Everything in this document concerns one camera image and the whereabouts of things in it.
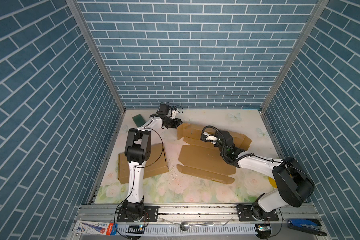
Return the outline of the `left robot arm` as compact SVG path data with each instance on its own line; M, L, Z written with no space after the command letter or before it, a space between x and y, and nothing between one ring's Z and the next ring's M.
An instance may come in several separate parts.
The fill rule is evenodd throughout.
M151 114L148 121L136 116L137 127L128 131L125 157L129 165L129 188L126 199L122 202L120 214L125 214L133 222L142 220L144 211L143 179L145 168L152 152L152 134L160 140L160 134L167 129L176 129L183 122L177 114L184 112L183 107L170 102L161 102L156 113Z

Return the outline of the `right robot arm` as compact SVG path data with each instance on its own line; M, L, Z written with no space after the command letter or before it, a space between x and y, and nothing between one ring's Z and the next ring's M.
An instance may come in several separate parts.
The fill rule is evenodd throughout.
M250 153L236 147L229 132L213 126L203 128L201 141L219 148L227 164L256 171L275 181L273 191L260 195L252 203L251 212L256 220L262 221L268 213L284 206L300 207L315 190L314 181L294 158L272 159Z

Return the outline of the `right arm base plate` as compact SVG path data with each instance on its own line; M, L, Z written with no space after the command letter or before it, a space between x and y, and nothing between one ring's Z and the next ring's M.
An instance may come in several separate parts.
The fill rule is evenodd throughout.
M238 218L240 222L251 222L251 221L279 221L279 216L276 210L269 213L264 212L258 206L238 204L236 205Z

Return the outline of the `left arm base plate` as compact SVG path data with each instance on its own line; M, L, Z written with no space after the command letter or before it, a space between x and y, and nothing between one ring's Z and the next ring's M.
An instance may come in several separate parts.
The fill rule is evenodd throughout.
M139 207L137 210L128 210L121 207L118 213L116 213L116 221L118 223L133 223L143 222L146 218L146 222L157 222L159 215L159 206L144 206L142 209Z

